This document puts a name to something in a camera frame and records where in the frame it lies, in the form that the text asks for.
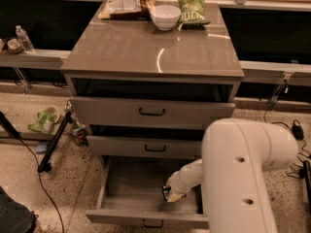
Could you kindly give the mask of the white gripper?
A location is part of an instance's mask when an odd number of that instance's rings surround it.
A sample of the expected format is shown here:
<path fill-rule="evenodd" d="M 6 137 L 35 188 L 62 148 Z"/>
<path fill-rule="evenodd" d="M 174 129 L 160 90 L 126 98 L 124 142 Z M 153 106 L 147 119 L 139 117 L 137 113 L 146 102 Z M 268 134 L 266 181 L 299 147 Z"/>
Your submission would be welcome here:
<path fill-rule="evenodd" d="M 191 190 L 189 185 L 182 182 L 180 172 L 174 172 L 166 182 L 166 185 L 170 187 L 170 192 L 167 197 L 168 202 L 176 202 L 179 199 L 185 197 L 185 194 Z"/>

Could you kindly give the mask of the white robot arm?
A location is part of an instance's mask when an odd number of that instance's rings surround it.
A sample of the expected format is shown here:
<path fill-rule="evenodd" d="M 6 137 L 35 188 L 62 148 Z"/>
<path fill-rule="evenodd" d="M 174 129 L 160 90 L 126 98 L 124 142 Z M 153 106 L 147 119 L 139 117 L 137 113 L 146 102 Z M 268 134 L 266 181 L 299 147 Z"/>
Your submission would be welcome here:
<path fill-rule="evenodd" d="M 219 119 L 204 133 L 201 158 L 168 179 L 165 199 L 175 202 L 200 185 L 210 233 L 278 233 L 263 173 L 289 167 L 297 151 L 279 125 Z"/>

